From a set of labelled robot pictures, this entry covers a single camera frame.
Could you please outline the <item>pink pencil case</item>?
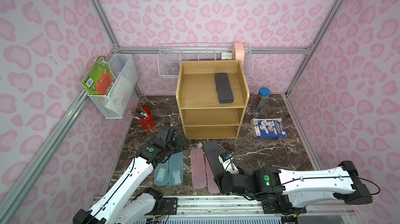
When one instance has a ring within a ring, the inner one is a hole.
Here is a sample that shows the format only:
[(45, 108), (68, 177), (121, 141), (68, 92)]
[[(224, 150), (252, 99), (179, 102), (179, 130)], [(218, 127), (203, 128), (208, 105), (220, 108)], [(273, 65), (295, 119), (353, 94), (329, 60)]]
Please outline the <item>pink pencil case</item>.
[(190, 151), (192, 183), (195, 189), (203, 189), (207, 186), (206, 165), (204, 152), (201, 148)]
[(206, 165), (206, 179), (207, 179), (207, 189), (210, 194), (220, 194), (220, 190), (218, 185), (214, 181), (214, 174), (208, 162), (208, 159), (205, 158)]

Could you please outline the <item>black pencil case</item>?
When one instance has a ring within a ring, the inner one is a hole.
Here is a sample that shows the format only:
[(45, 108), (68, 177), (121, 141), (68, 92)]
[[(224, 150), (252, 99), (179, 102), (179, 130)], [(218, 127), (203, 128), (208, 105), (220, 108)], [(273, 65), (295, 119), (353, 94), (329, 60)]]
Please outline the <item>black pencil case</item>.
[(205, 143), (203, 145), (203, 151), (214, 175), (214, 181), (218, 183), (219, 179), (225, 173), (224, 166), (219, 160), (219, 157), (223, 152), (220, 149), (218, 142), (215, 140)]
[(230, 85), (228, 74), (217, 73), (215, 74), (215, 84), (220, 104), (233, 103), (234, 96)]

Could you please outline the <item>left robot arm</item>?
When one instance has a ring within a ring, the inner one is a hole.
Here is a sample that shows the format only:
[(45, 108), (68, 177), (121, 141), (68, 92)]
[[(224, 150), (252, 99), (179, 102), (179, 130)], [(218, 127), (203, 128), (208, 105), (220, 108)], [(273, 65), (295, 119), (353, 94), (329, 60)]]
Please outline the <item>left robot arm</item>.
[(186, 136), (169, 124), (160, 127), (157, 136), (139, 147), (123, 175), (90, 209), (80, 209), (73, 217), (74, 224), (133, 224), (146, 214), (166, 214), (163, 194), (149, 187), (132, 201), (139, 185), (159, 165), (173, 154), (188, 150)]

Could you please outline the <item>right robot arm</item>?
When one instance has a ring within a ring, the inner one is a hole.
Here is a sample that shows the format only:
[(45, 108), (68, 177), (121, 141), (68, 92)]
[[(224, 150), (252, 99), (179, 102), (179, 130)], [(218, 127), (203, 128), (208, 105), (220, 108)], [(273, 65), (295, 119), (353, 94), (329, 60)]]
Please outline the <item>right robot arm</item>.
[(327, 170), (264, 168), (246, 175), (225, 152), (214, 158), (210, 165), (220, 193), (261, 202), (267, 214), (300, 214), (306, 212), (306, 206), (328, 200), (341, 200), (347, 205), (373, 202), (373, 194), (364, 184), (365, 180), (348, 160)]

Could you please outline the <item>wooden three-tier shelf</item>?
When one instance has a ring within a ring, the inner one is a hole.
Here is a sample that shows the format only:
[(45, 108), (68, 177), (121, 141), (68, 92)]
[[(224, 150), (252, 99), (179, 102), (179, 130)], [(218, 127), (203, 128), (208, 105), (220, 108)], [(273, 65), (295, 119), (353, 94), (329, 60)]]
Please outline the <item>wooden three-tier shelf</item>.
[(220, 104), (215, 76), (179, 76), (176, 100), (188, 139), (236, 139), (250, 99), (246, 77), (228, 74), (233, 103)]

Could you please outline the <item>blue-lid pencil tube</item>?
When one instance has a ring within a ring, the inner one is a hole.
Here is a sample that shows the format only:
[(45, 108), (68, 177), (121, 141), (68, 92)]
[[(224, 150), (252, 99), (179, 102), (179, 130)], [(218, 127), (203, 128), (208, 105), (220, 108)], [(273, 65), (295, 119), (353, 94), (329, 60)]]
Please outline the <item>blue-lid pencil tube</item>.
[(259, 115), (261, 113), (270, 94), (271, 94), (271, 90), (269, 88), (262, 87), (258, 90), (258, 96), (255, 101), (255, 106), (254, 106), (254, 110), (253, 110), (254, 114)]

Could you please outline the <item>red pen cup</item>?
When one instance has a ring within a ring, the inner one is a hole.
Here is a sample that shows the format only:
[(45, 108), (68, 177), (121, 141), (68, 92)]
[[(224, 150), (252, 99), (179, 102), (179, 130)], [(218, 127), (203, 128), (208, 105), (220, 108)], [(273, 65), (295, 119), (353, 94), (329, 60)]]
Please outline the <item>red pen cup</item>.
[(143, 108), (140, 107), (141, 113), (145, 113), (145, 116), (143, 119), (139, 120), (142, 128), (144, 130), (151, 130), (156, 126), (155, 119), (152, 115), (152, 112), (149, 108)]

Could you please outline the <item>blue white box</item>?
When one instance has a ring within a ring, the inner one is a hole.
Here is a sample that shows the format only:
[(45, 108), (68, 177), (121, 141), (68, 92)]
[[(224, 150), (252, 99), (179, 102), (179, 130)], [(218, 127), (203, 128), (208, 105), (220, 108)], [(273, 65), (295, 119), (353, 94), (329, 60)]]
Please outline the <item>blue white box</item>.
[(251, 120), (254, 138), (256, 139), (279, 139), (286, 138), (287, 131), (281, 118)]

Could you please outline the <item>white paper in basket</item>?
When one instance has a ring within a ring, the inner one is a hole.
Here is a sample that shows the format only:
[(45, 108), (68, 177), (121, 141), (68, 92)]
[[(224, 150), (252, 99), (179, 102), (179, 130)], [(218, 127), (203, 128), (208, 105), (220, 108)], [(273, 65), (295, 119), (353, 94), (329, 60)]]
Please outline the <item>white paper in basket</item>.
[(119, 75), (108, 94), (109, 101), (106, 103), (105, 107), (116, 113), (123, 114), (130, 100), (133, 88), (133, 82)]

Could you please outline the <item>white mesh basket left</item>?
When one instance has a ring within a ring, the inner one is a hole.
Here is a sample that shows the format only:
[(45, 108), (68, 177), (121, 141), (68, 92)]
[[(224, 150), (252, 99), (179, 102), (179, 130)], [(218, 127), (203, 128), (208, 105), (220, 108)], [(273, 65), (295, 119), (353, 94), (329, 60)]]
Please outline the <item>white mesh basket left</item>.
[(133, 57), (115, 54), (98, 58), (81, 84), (107, 119), (121, 119), (138, 80)]

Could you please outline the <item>green red booklet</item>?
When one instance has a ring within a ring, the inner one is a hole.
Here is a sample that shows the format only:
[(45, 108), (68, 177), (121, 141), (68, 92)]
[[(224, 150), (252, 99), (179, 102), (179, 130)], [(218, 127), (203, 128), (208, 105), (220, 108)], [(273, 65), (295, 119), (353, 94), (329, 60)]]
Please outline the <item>green red booklet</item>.
[(115, 82), (116, 78), (105, 56), (100, 56), (82, 79), (81, 85), (89, 95), (108, 95)]

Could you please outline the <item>small white socket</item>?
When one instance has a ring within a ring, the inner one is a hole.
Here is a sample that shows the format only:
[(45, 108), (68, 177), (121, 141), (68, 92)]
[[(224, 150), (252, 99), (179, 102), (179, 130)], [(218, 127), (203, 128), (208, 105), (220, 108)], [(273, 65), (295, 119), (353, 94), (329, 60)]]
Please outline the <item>small white socket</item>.
[(233, 54), (231, 52), (222, 52), (221, 53), (221, 60), (232, 60)]

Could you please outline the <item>pink box in rack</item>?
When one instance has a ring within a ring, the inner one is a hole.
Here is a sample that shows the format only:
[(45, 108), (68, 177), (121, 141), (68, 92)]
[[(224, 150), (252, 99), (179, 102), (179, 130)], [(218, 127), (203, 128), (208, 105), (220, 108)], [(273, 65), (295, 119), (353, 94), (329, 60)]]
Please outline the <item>pink box in rack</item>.
[(245, 51), (243, 43), (235, 42), (232, 53), (234, 59), (240, 61), (241, 65), (244, 65)]

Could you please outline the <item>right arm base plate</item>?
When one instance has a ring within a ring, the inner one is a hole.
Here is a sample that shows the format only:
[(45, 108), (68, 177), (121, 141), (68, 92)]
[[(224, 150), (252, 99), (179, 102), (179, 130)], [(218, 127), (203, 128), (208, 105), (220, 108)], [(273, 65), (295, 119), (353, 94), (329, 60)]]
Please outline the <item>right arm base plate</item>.
[(299, 215), (307, 213), (305, 207), (292, 206), (287, 195), (270, 195), (261, 201), (261, 205), (265, 214)]

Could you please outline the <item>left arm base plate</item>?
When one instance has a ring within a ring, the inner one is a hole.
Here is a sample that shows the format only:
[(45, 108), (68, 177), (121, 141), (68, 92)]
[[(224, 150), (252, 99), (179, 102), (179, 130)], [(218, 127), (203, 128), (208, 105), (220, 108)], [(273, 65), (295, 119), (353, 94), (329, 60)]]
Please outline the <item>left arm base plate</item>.
[(162, 198), (157, 200), (152, 211), (147, 213), (147, 215), (161, 215), (167, 211), (168, 215), (176, 215), (178, 207), (178, 198)]

